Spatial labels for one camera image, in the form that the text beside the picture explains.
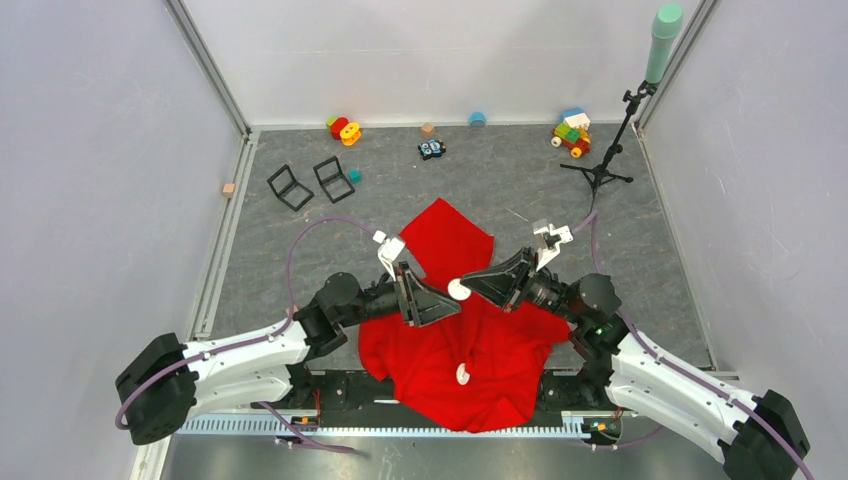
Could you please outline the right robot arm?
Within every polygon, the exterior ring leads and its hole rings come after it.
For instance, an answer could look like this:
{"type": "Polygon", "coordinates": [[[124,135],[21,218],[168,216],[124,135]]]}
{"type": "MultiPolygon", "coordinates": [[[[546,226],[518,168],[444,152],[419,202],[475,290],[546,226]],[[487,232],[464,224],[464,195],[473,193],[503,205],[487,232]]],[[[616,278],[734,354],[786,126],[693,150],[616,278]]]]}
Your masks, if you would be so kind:
{"type": "Polygon", "coordinates": [[[456,299],[477,294],[504,312],[533,305],[572,324],[585,405],[611,403],[655,421],[709,454],[730,479],[811,478],[804,462],[810,442],[791,401],[774,390],[735,387],[668,353],[620,313],[610,276],[566,283],[524,248],[450,281],[449,292],[456,299]]]}

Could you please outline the round dark brooch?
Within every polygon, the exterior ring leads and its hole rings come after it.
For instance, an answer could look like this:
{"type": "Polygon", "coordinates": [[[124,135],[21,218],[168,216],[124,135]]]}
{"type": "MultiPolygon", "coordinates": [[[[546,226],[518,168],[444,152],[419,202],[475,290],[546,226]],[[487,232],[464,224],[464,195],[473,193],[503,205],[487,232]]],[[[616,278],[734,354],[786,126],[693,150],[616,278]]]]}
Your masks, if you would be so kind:
{"type": "Polygon", "coordinates": [[[465,287],[459,278],[452,279],[448,283],[447,291],[457,301],[465,301],[471,296],[471,290],[465,287]]]}

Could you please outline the red t-shirt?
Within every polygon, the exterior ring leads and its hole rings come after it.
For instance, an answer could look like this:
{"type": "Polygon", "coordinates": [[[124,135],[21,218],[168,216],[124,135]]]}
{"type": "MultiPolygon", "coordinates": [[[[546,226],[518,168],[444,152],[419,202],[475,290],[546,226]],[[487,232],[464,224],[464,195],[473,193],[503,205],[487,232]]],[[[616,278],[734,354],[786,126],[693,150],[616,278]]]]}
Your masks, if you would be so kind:
{"type": "MultiPolygon", "coordinates": [[[[452,279],[488,268],[493,257],[493,237],[442,198],[400,236],[425,282],[439,290],[452,279]]],[[[438,393],[451,399],[481,393],[490,403],[504,397],[523,409],[554,345],[565,342],[570,331],[566,321],[533,305],[505,313],[472,295],[459,314],[426,327],[410,327],[398,315],[364,323],[358,352],[370,375],[391,379],[396,398],[425,413],[435,411],[438,393]],[[471,375],[465,386],[456,381],[460,363],[471,375]]]]}

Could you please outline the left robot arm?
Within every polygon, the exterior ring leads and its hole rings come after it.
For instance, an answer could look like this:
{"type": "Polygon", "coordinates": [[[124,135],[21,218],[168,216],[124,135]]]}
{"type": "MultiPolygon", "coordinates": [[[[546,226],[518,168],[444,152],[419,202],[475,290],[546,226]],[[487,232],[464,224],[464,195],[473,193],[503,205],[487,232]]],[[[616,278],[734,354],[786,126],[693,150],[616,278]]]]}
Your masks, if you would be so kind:
{"type": "Polygon", "coordinates": [[[362,287],[351,273],[330,275],[310,302],[270,326],[207,341],[155,337],[115,380],[115,426],[147,445],[206,413],[283,400],[306,405],[314,381],[306,362],[342,346],[345,328],[398,315],[426,327],[460,313],[457,299],[426,284],[405,262],[362,287]]]}

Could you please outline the round orange brooch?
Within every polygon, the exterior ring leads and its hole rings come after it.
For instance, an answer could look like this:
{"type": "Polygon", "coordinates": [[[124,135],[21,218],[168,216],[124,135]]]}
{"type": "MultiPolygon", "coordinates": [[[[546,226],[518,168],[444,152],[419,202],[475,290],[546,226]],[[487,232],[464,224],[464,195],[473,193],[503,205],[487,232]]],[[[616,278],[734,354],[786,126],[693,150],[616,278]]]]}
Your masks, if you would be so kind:
{"type": "Polygon", "coordinates": [[[465,363],[460,363],[456,369],[456,381],[459,385],[465,386],[470,381],[471,375],[467,371],[465,363]]]}

